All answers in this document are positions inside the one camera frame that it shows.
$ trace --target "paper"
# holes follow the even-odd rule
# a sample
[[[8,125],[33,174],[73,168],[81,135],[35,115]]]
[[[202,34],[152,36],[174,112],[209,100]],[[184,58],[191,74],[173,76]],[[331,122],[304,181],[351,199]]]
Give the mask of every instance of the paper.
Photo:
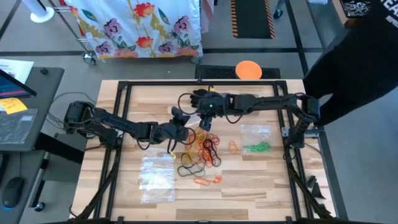
[[[0,59],[0,69],[25,84],[33,67],[33,62]]]
[[[25,104],[18,98],[0,99],[0,105],[4,108],[7,114],[27,110]]]

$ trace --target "warning stripe tape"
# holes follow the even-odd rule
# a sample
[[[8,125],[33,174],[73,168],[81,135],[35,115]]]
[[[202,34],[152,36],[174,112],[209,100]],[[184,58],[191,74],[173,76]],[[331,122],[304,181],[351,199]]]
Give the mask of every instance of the warning stripe tape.
[[[266,2],[266,9],[267,9],[269,31],[271,33],[271,38],[274,39],[275,38],[275,30],[274,30],[274,23],[272,22],[271,10],[269,8],[268,0],[265,0],[265,2]]]
[[[235,0],[231,0],[231,15],[232,15],[232,33],[234,37],[238,37],[238,23],[236,21]]]

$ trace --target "flowered cloth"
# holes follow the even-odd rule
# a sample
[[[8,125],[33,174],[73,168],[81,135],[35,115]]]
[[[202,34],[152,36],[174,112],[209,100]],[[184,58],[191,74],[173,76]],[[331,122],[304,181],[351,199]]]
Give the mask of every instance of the flowered cloth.
[[[66,0],[99,59],[203,55],[201,0]]]

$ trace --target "gray desk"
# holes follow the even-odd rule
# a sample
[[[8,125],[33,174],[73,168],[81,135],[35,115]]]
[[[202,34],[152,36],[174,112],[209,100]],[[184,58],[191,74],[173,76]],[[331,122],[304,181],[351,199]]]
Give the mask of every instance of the gray desk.
[[[15,151],[23,151],[21,152],[21,176],[25,180],[21,201],[15,208],[6,210],[2,203],[0,203],[0,223],[19,223],[37,173],[42,165],[45,151],[32,151],[32,149],[35,147],[36,139],[39,137],[40,130],[49,112],[51,102],[57,92],[64,70],[62,68],[48,68],[48,71],[47,75],[43,75],[40,72],[40,68],[33,68],[26,81],[26,85],[36,91],[37,96],[35,98],[23,99],[22,101],[28,108],[38,109],[38,112],[25,143],[21,145],[0,145],[0,150],[2,151],[14,151],[10,152],[10,160],[0,184],[0,197],[8,180],[19,174],[19,152]]]

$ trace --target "person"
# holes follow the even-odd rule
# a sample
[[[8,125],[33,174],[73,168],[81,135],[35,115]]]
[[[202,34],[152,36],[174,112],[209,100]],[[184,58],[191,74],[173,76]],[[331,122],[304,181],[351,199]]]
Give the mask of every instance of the person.
[[[308,95],[333,94],[315,125],[329,124],[398,84],[398,1],[372,1],[370,11],[303,79]]]

